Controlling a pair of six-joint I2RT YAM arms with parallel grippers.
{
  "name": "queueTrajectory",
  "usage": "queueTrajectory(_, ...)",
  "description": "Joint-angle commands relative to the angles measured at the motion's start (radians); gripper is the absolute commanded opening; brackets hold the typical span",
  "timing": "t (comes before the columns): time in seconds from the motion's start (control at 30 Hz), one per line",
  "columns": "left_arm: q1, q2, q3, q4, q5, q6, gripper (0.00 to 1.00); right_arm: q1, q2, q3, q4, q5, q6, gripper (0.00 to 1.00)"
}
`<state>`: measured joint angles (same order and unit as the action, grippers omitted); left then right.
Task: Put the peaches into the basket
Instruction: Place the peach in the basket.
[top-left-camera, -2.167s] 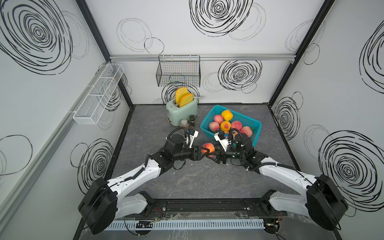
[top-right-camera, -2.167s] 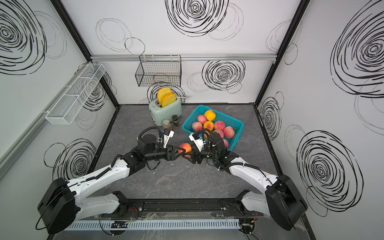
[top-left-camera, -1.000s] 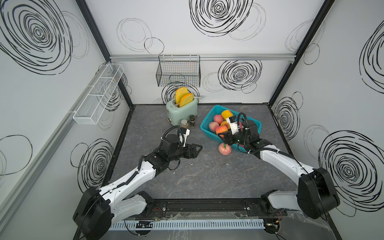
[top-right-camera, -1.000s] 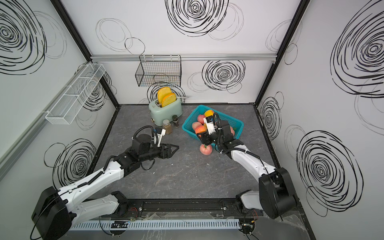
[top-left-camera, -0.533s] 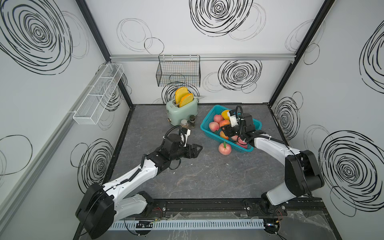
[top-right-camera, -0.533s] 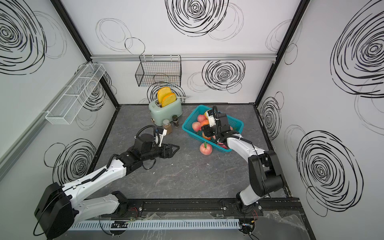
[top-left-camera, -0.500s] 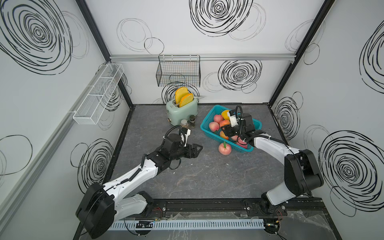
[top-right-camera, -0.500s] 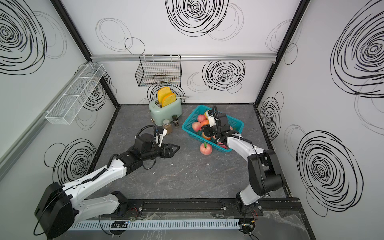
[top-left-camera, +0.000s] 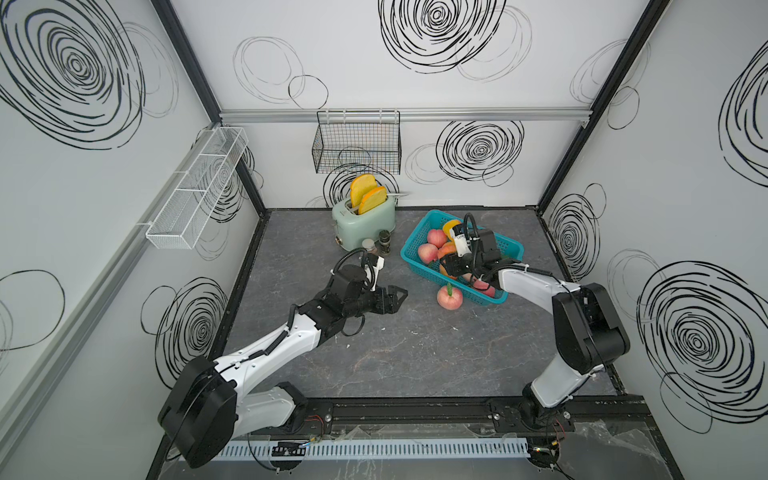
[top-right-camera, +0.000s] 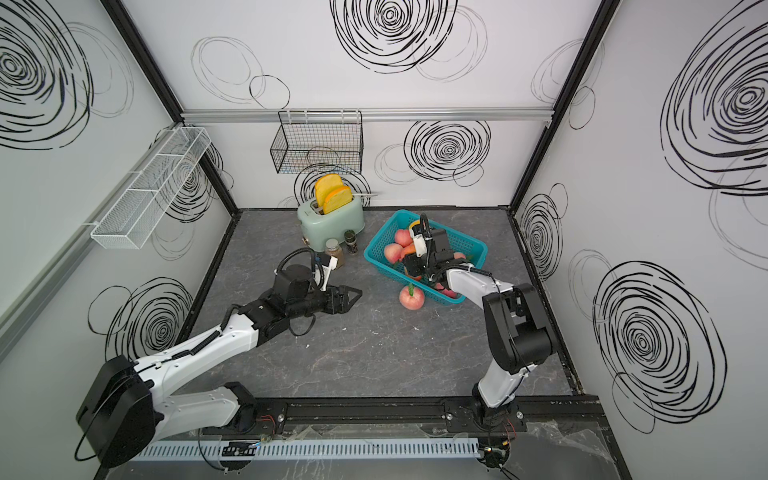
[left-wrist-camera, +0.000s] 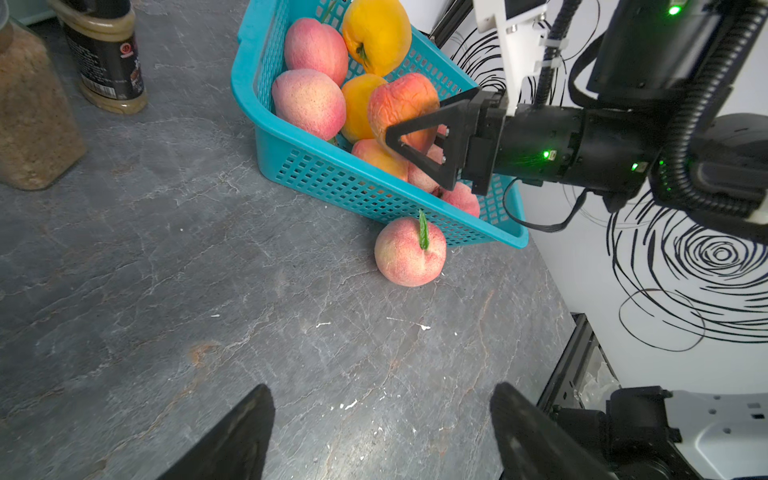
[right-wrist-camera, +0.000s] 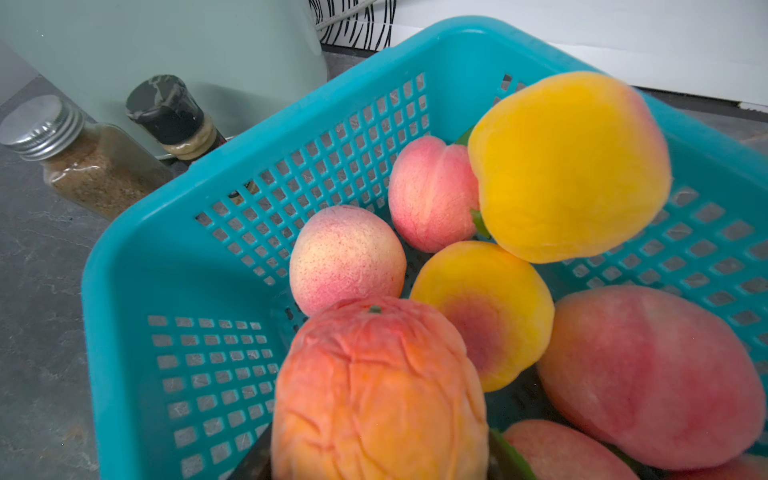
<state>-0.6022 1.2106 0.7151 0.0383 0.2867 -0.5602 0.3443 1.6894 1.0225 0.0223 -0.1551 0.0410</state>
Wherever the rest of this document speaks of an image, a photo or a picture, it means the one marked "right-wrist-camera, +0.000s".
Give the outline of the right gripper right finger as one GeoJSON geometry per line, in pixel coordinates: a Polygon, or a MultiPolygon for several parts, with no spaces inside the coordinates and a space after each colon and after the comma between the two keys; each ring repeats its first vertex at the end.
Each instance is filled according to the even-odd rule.
{"type": "Polygon", "coordinates": [[[489,430],[488,480],[536,480],[531,467],[496,429],[489,430]]]}

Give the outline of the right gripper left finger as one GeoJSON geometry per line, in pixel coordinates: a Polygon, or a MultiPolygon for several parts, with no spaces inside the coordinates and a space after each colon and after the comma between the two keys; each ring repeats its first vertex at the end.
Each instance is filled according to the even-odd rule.
{"type": "Polygon", "coordinates": [[[228,480],[271,480],[271,436],[269,424],[256,443],[229,475],[228,480]]]}

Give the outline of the pink peach with leaf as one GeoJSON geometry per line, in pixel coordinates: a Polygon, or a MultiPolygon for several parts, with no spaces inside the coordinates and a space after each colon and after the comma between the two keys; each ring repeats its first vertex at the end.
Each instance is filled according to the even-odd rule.
{"type": "Polygon", "coordinates": [[[559,423],[525,420],[510,426],[503,437],[538,479],[638,479],[607,447],[559,423]]]}

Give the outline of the orange red wrinkled peach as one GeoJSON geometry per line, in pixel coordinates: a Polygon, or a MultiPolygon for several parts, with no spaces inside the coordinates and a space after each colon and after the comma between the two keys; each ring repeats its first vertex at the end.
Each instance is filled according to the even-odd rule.
{"type": "Polygon", "coordinates": [[[338,302],[300,328],[276,382],[276,479],[483,479],[489,426],[478,373],[436,309],[338,302]]]}

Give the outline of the yellow peach red spot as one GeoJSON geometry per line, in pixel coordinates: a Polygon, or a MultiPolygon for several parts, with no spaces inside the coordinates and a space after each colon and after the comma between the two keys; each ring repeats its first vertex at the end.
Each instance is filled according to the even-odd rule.
{"type": "Polygon", "coordinates": [[[668,146],[645,100],[598,73],[554,75],[501,100],[468,151],[487,230],[531,263],[620,245],[671,190],[668,146]]]}

